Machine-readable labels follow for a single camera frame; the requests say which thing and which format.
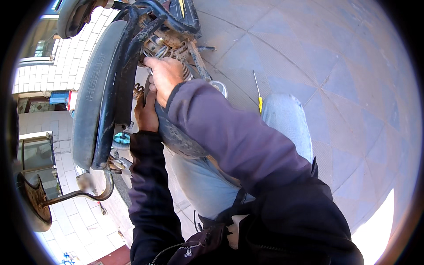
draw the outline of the thin cord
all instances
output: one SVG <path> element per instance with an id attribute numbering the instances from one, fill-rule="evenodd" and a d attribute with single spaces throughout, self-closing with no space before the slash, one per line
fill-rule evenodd
<path id="1" fill-rule="evenodd" d="M 197 230 L 197 226 L 196 226 L 196 210 L 193 211 L 193 219 L 194 219 L 194 228 L 196 228 L 196 232 L 199 232 L 199 230 Z"/>
<path id="2" fill-rule="evenodd" d="M 188 242 L 184 242 L 184 243 L 181 243 L 181 244 L 176 244 L 176 245 L 170 246 L 169 248 L 165 248 L 164 250 L 159 252 L 159 254 L 156 256 L 156 258 L 152 261 L 152 264 L 155 263 L 156 259 L 159 257 L 160 254 L 164 253 L 165 251 L 167 251 L 170 248 L 178 247 L 179 245 L 183 245 L 185 243 L 198 243 L 198 242 L 197 241 L 188 241 Z"/>

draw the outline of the blue container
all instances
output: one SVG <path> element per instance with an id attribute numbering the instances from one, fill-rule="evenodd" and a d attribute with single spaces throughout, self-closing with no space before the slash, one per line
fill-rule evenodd
<path id="1" fill-rule="evenodd" d="M 50 104 L 60 104 L 65 103 L 68 104 L 69 99 L 69 91 L 53 91 L 50 96 Z"/>

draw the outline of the person's left hand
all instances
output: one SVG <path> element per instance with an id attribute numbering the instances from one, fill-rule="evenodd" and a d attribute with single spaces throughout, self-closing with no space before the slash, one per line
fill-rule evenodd
<path id="1" fill-rule="evenodd" d="M 143 97 L 139 97 L 134 108 L 135 119 L 139 131 L 158 132 L 159 120 L 155 111 L 156 91 L 149 91 L 146 97 L 146 105 L 143 107 Z"/>

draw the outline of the person's right hand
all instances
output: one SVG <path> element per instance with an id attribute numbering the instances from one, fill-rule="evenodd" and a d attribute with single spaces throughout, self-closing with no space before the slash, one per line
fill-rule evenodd
<path id="1" fill-rule="evenodd" d="M 159 105 L 166 107 L 166 103 L 174 87 L 183 82 L 182 63 L 168 57 L 161 60 L 153 57 L 145 57 L 144 64 L 153 71 L 153 76 L 149 78 L 149 89 L 151 91 L 157 91 L 156 100 Z"/>

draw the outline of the yellow screwdriver handle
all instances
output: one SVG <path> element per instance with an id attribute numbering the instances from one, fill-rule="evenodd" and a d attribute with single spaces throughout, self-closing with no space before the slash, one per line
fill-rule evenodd
<path id="1" fill-rule="evenodd" d="M 262 97 L 259 97 L 259 114 L 262 115 Z"/>

